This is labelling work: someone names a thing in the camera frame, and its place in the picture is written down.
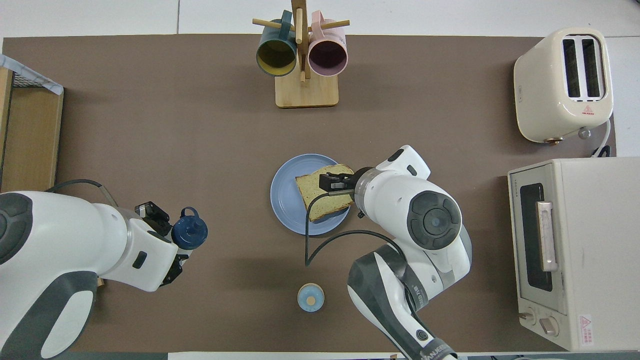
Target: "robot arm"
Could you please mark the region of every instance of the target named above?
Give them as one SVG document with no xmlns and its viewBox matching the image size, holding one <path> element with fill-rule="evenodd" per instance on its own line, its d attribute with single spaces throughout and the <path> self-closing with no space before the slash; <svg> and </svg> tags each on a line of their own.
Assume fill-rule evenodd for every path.
<svg viewBox="0 0 640 360">
<path fill-rule="evenodd" d="M 200 243 L 202 229 L 192 231 Z M 155 291 L 190 252 L 126 209 L 55 193 L 0 194 L 0 360 L 48 359 L 71 346 L 98 276 Z"/>
<path fill-rule="evenodd" d="M 455 357 L 416 311 L 464 277 L 471 242 L 456 201 L 427 180 L 429 167 L 409 145 L 375 168 L 321 176 L 326 191 L 354 189 L 360 211 L 391 235 L 391 246 L 357 259 L 348 291 L 358 310 L 412 360 Z"/>
</svg>

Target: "brown table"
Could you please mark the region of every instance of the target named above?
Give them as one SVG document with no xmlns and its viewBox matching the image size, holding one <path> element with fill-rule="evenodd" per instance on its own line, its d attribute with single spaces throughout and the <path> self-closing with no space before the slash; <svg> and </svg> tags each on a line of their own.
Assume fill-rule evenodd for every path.
<svg viewBox="0 0 640 360">
<path fill-rule="evenodd" d="M 559 350 L 518 323 L 505 175 L 590 154 L 603 129 L 555 147 L 519 134 L 513 64 L 539 39 L 350 36 L 340 103 L 295 110 L 275 106 L 273 79 L 255 64 L 258 39 L 5 39 L 4 54 L 65 87 L 58 181 L 95 179 L 121 206 L 152 200 L 174 220 L 194 206 L 209 225 L 209 239 L 172 285 L 155 293 L 102 287 L 74 348 L 395 351 L 346 291 L 353 260 L 381 242 L 337 240 L 305 268 L 303 237 L 276 219 L 269 186 L 299 154 L 360 168 L 408 143 L 431 167 L 430 180 L 458 201 L 474 247 L 471 273 L 420 317 L 460 352 Z M 67 191 L 102 201 L 88 186 Z M 380 230 L 356 213 L 337 231 Z M 306 282 L 324 288 L 318 313 L 296 303 Z"/>
</svg>

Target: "wooden mug tree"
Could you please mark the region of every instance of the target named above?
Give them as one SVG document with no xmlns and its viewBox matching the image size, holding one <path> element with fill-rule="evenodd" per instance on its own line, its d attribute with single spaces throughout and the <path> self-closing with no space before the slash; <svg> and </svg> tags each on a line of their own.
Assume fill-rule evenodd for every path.
<svg viewBox="0 0 640 360">
<path fill-rule="evenodd" d="M 307 22 L 307 0 L 291 0 L 294 24 L 291 31 L 296 33 L 298 63 L 285 76 L 275 78 L 276 105 L 279 108 L 318 108 L 334 106 L 338 103 L 338 75 L 320 76 L 312 72 L 307 63 L 309 33 Z M 253 23 L 280 29 L 281 24 L 273 21 L 254 19 Z M 348 26 L 348 20 L 322 24 L 321 29 Z"/>
</svg>

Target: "slice of bread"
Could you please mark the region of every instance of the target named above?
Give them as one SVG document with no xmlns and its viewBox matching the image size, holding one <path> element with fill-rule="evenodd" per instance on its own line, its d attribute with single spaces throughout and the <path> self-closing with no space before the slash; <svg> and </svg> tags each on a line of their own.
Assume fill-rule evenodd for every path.
<svg viewBox="0 0 640 360">
<path fill-rule="evenodd" d="M 302 200 L 305 202 L 305 209 L 309 208 L 309 204 L 318 195 L 326 192 L 318 187 L 318 179 L 320 178 L 320 174 L 326 174 L 327 172 L 331 172 L 332 174 L 353 174 L 353 170 L 347 165 L 338 164 L 320 168 L 313 174 L 296 176 L 296 184 L 298 185 L 300 195 L 302 195 Z M 327 214 L 347 208 L 351 204 L 353 204 L 353 200 L 350 195 L 323 197 L 314 203 L 311 214 L 309 214 L 309 220 L 316 221 Z"/>
</svg>

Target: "toaster oven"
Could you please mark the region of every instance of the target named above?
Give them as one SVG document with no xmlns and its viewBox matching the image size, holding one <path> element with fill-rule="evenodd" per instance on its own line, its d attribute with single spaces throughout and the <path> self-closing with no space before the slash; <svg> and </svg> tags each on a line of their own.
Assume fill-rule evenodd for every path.
<svg viewBox="0 0 640 360">
<path fill-rule="evenodd" d="M 520 324 L 571 351 L 640 349 L 640 158 L 508 173 Z"/>
</svg>

